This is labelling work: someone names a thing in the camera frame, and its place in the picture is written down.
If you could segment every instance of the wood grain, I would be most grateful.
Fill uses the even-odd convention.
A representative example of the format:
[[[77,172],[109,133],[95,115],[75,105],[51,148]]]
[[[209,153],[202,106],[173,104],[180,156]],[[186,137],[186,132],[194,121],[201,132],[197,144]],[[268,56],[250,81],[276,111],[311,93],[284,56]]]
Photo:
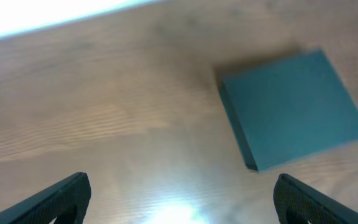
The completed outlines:
[[[85,223],[169,205],[208,223],[278,223],[289,173],[358,211],[358,142],[257,174],[213,67],[322,47],[358,107],[358,1],[169,1],[0,40],[0,210],[77,171]]]

